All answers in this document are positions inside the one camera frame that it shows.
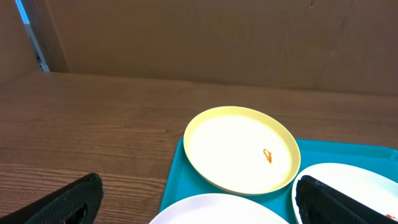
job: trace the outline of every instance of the dish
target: dish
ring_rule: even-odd
[[[302,224],[302,221],[295,201],[296,188],[297,182],[304,175],[312,176],[382,215],[391,218],[398,215],[397,183],[359,167],[323,163],[304,169],[293,182],[292,203],[298,224]]]
[[[262,205],[228,194],[201,194],[185,198],[160,212],[149,224],[288,224]]]
[[[184,134],[192,166],[227,192],[260,195],[290,183],[300,168],[293,136],[264,113],[222,106],[193,118]]]

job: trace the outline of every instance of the tray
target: tray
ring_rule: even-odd
[[[398,151],[395,149],[303,139],[298,139],[297,144],[302,156],[300,171],[314,164],[337,162],[367,169],[398,182]],[[295,223],[291,188],[292,183],[273,193],[246,198],[271,209],[289,223]],[[175,151],[160,211],[181,199],[205,193],[226,192],[209,184],[192,167],[185,155],[181,138]]]

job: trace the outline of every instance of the wooden table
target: wooden table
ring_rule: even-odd
[[[398,148],[398,97],[33,73],[0,87],[0,216],[97,172],[97,223],[148,223],[177,141],[208,108],[267,113],[296,138]]]

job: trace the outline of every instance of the cardboard wall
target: cardboard wall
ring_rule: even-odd
[[[396,0],[28,2],[56,72],[398,94]]]
[[[0,85],[39,70],[14,0],[0,1]]]

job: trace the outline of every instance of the yellow plate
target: yellow plate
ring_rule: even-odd
[[[297,175],[301,161],[299,147],[283,125],[238,106],[213,108],[193,118],[185,130],[184,148],[203,178],[241,195],[281,189]]]

